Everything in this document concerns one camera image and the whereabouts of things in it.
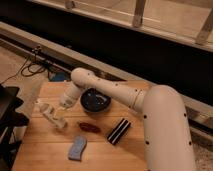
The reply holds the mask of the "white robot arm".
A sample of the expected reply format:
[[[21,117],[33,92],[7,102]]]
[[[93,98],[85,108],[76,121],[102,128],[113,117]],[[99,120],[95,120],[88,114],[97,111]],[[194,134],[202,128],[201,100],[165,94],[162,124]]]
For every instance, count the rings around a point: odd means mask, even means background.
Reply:
[[[87,88],[95,88],[143,114],[148,171],[196,171],[187,112],[174,88],[167,85],[155,85],[148,90],[133,88],[76,68],[59,104],[65,108],[74,106]]]

